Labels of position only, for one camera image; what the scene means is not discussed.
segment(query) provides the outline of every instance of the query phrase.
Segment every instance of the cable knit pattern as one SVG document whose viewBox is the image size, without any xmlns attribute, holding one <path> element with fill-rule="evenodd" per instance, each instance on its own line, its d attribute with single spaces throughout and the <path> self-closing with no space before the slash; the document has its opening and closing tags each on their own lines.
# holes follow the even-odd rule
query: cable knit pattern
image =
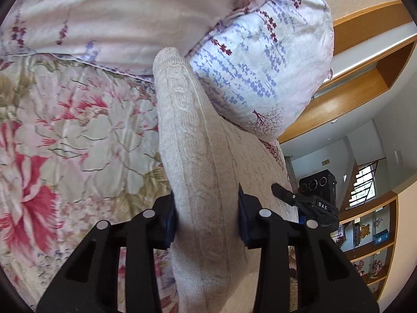
<svg viewBox="0 0 417 313">
<path fill-rule="evenodd" d="M 296 209 L 271 192 L 274 182 L 290 189 L 285 172 L 255 136 L 217 115 L 176 49 L 157 55 L 154 76 L 161 159 L 179 216 L 171 252 L 180 312 L 236 312 L 237 304 L 250 312 L 256 281 L 245 278 L 259 270 L 260 251 L 239 238 L 238 185 L 297 221 Z M 240 302 L 242 295 L 253 299 Z"/>
</svg>

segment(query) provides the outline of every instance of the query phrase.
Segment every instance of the blue box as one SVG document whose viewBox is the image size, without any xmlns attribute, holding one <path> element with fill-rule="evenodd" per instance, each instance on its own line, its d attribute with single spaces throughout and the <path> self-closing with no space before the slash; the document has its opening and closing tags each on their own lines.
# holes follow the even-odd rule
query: blue box
<svg viewBox="0 0 417 313">
<path fill-rule="evenodd" d="M 388 230 L 383 230 L 374 236 L 374 244 L 380 244 L 381 242 L 387 240 L 389 237 Z"/>
</svg>

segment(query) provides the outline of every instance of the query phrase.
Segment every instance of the ribbed cuff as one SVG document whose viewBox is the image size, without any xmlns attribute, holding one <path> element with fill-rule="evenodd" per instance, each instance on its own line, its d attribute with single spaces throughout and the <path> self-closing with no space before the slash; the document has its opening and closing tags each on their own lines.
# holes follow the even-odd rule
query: ribbed cuff
<svg viewBox="0 0 417 313">
<path fill-rule="evenodd" d="M 154 77 L 156 78 L 161 72 L 166 68 L 176 65 L 176 64 L 185 64 L 188 66 L 188 62 L 184 60 L 180 52 L 176 48 L 164 48 L 162 49 L 154 60 L 154 66 L 152 68 L 154 72 Z"/>
</svg>

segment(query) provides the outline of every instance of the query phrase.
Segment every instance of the window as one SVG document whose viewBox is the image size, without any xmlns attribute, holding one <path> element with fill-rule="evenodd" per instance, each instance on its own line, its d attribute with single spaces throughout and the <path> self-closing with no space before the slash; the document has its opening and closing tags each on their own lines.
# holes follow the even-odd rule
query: window
<svg viewBox="0 0 417 313">
<path fill-rule="evenodd" d="M 362 204 L 376 196 L 375 171 L 377 165 L 378 161 L 375 161 L 359 169 L 356 183 L 353 184 L 354 190 L 351 192 L 352 198 L 349 200 L 349 207 Z"/>
</svg>

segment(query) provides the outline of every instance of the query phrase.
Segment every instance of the silver screw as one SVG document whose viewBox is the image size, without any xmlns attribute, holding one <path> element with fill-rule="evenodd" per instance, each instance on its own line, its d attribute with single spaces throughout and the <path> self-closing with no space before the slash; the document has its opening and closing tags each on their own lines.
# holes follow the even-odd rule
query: silver screw
<svg viewBox="0 0 417 313">
<path fill-rule="evenodd" d="M 105 230 L 108 227 L 108 222 L 105 220 L 101 220 L 97 223 L 97 228 L 99 230 Z"/>
<path fill-rule="evenodd" d="M 259 211 L 259 215 L 262 216 L 263 218 L 269 218 L 272 215 L 272 212 L 267 208 L 262 208 Z"/>
<path fill-rule="evenodd" d="M 307 227 L 311 228 L 312 230 L 315 230 L 318 227 L 318 223 L 316 220 L 312 220 L 312 219 L 307 220 L 306 224 L 307 224 Z"/>
<path fill-rule="evenodd" d="M 145 212 L 142 213 L 144 218 L 153 218 L 155 216 L 155 211 L 153 209 L 147 209 Z"/>
</svg>

